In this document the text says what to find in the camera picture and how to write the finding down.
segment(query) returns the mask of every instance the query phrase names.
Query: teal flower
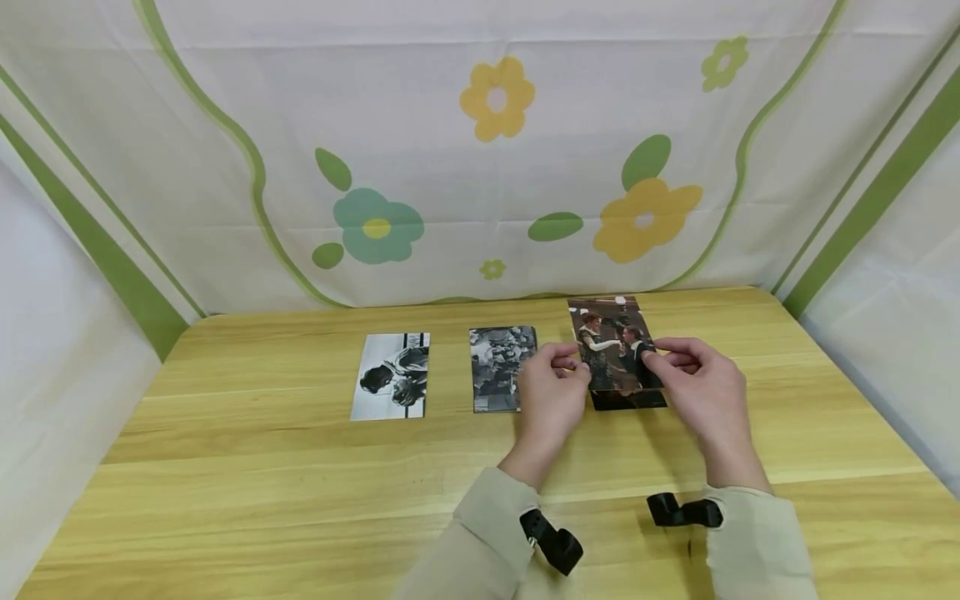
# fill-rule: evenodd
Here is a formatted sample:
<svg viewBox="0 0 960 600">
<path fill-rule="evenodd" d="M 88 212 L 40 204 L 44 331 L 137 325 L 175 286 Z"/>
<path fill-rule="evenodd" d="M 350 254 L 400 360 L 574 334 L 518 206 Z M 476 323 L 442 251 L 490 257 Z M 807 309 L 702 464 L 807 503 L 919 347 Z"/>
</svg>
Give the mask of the teal flower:
<svg viewBox="0 0 960 600">
<path fill-rule="evenodd" d="M 347 252 L 368 265 L 410 258 L 413 243 L 423 237 L 423 219 L 416 210 L 366 187 L 338 200 L 333 218 L 344 229 Z"/>
<path fill-rule="evenodd" d="M 480 267 L 480 275 L 483 276 L 487 281 L 492 279 L 500 279 L 503 277 L 503 272 L 507 270 L 507 265 L 503 264 L 503 261 L 497 258 L 496 260 L 488 260 L 483 263 L 483 266 Z"/>
<path fill-rule="evenodd" d="M 700 65 L 700 72 L 704 74 L 703 90 L 711 92 L 717 87 L 730 85 L 737 70 L 746 64 L 749 56 L 745 36 L 718 41 L 713 48 L 713 54 L 706 57 Z"/>
</svg>

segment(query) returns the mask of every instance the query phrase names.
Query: hand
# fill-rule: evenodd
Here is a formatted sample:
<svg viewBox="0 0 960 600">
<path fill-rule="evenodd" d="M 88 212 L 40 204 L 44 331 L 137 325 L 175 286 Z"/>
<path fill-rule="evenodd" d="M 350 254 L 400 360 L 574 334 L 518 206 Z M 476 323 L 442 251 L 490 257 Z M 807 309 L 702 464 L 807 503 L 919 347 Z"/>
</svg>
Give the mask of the hand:
<svg viewBox="0 0 960 600">
<path fill-rule="evenodd" d="M 539 490 L 584 415 L 590 369 L 576 344 L 545 344 L 520 371 L 520 431 L 501 470 Z"/>
<path fill-rule="evenodd" d="M 661 338 L 664 356 L 644 351 L 643 363 L 663 382 L 670 404 L 696 436 L 713 487 L 770 492 L 754 449 L 747 380 L 730 358 L 695 338 Z"/>
</svg>

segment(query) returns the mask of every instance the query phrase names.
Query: black clip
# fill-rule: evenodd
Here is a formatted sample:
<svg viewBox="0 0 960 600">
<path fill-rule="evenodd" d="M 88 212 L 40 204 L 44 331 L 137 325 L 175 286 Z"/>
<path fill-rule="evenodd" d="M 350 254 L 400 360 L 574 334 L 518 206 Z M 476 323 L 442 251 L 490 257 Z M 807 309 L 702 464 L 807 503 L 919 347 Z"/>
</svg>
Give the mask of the black clip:
<svg viewBox="0 0 960 600">
<path fill-rule="evenodd" d="M 715 528 L 723 524 L 723 513 L 713 500 L 696 500 L 680 506 L 677 496 L 664 492 L 648 497 L 647 506 L 654 524 L 660 527 L 703 525 Z"/>
<path fill-rule="evenodd" d="M 520 527 L 527 539 L 537 541 L 546 561 L 564 576 L 569 575 L 584 556 L 584 547 L 573 534 L 565 529 L 555 530 L 537 509 L 520 516 Z"/>
</svg>

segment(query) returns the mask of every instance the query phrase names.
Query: photo print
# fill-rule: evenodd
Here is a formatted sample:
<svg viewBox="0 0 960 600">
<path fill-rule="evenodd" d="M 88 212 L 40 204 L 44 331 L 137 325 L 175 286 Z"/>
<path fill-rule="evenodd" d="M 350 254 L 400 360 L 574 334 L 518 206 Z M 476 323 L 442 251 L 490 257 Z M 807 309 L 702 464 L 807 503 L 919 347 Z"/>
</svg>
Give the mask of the photo print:
<svg viewBox="0 0 960 600">
<path fill-rule="evenodd" d="M 656 351 L 636 299 L 626 296 L 567 301 L 580 356 L 590 369 L 589 389 L 625 407 L 664 406 L 660 378 L 640 354 Z"/>
<path fill-rule="evenodd" d="M 537 332 L 529 325 L 471 329 L 473 412 L 518 411 L 516 378 L 523 361 L 536 351 Z"/>
<path fill-rule="evenodd" d="M 368 335 L 350 420 L 423 417 L 429 351 L 429 333 Z"/>
</svg>

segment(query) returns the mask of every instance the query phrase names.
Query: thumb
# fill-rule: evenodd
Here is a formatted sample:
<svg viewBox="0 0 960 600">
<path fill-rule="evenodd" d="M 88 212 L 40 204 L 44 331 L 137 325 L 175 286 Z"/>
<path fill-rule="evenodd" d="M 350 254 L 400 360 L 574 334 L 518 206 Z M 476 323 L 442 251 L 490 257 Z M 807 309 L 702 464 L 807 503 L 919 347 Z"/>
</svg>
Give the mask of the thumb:
<svg viewBox="0 0 960 600">
<path fill-rule="evenodd" d="M 577 363 L 577 368 L 573 370 L 573 376 L 583 381 L 584 385 L 589 384 L 592 378 L 590 367 L 587 366 L 587 363 Z"/>
<path fill-rule="evenodd" d="M 680 383 L 684 377 L 688 376 L 656 352 L 644 350 L 643 353 L 640 354 L 640 359 L 643 360 L 643 364 L 647 366 L 647 369 L 659 377 L 663 385 L 668 388 Z"/>
</svg>

